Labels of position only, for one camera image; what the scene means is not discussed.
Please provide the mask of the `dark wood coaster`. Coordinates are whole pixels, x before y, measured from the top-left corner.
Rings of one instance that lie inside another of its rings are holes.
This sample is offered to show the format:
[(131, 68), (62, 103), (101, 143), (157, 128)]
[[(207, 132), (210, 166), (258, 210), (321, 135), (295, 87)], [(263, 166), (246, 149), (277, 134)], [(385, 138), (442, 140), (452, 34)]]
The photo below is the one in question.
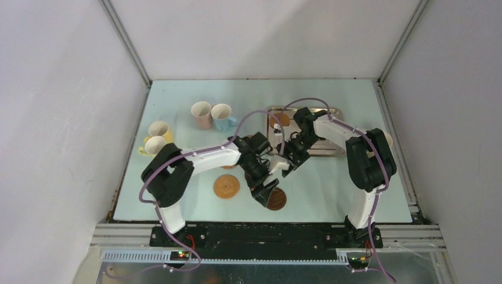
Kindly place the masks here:
[(286, 193), (279, 187), (276, 187), (272, 192), (266, 205), (267, 209), (272, 211), (281, 210), (287, 203)]

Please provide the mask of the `light wood coaster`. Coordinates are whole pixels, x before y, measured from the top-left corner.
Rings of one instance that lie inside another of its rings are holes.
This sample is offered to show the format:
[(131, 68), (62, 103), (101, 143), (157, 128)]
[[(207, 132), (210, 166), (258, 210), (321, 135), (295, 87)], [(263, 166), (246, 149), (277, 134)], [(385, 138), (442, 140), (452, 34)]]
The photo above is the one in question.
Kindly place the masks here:
[(283, 127), (288, 127), (290, 125), (291, 119), (286, 113), (277, 112), (274, 113), (273, 116), (276, 117), (277, 120), (274, 118), (269, 119), (269, 126), (271, 128), (274, 128), (277, 123), (279, 123)]

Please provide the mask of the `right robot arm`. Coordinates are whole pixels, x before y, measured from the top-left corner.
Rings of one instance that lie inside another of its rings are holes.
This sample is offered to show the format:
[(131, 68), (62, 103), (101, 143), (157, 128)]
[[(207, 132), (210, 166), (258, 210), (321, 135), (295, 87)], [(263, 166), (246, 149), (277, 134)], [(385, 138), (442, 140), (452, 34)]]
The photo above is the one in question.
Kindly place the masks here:
[(293, 116), (300, 132), (276, 146), (289, 168), (286, 176), (310, 158), (309, 149), (320, 140), (328, 140), (346, 152), (349, 176), (359, 188), (350, 213), (345, 217), (344, 238), (351, 247), (360, 247), (374, 229), (373, 216), (379, 194), (390, 185), (397, 167), (386, 133), (379, 128), (363, 131), (337, 119), (329, 111), (298, 109)]

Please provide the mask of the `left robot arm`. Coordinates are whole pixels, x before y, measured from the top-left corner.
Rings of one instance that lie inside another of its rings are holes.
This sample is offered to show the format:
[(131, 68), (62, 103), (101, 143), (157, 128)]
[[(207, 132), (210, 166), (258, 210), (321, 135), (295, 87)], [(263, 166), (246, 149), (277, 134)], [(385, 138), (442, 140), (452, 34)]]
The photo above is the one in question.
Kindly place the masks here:
[(265, 136), (257, 132), (251, 137), (230, 137), (226, 142), (205, 149), (182, 150), (169, 143), (162, 147), (141, 174), (144, 185), (154, 198), (157, 216), (165, 229), (164, 238), (172, 246), (186, 242), (186, 222), (182, 215), (181, 198), (190, 179), (217, 167), (239, 166), (252, 190), (252, 197), (267, 206), (279, 180), (272, 177), (272, 163), (261, 154), (270, 148)]

